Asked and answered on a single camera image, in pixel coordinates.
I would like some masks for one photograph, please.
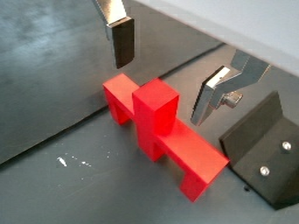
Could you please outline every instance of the white speck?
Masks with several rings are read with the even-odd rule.
[[[57,157],[57,159],[60,160],[61,164],[62,164],[64,166],[66,166],[65,160],[64,160],[61,157]]]

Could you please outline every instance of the black metal plate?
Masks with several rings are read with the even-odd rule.
[[[299,202],[299,127],[283,117],[272,93],[220,138],[231,169],[275,208]],[[292,145],[284,150],[281,143]],[[260,167],[269,169],[261,176]]]

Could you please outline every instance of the red toy block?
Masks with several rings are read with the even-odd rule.
[[[228,160],[176,118],[178,94],[158,79],[138,87],[124,74],[104,83],[104,90],[116,122],[134,121],[144,154],[152,161],[165,154],[184,170],[180,188],[195,201]]]

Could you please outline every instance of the black bracket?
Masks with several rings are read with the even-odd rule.
[[[273,92],[220,137],[229,167],[273,209],[299,202],[299,127]]]

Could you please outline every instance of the dark gray floor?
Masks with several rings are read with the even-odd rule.
[[[181,93],[178,117],[188,124],[201,81],[232,54],[224,46],[165,78]],[[272,90],[284,115],[299,123],[297,86],[299,79],[273,68],[260,83],[241,89],[244,99],[233,110],[221,107],[191,127],[220,148],[220,135]],[[0,223],[297,223],[299,205],[275,211],[244,191],[228,168],[195,203],[178,190],[181,177],[169,159],[154,164],[137,149],[134,125],[118,127],[104,111],[1,165]]]
[[[0,164],[105,105],[108,78],[125,72],[142,84],[220,43],[125,1],[134,60],[116,70],[90,0],[0,3]]]

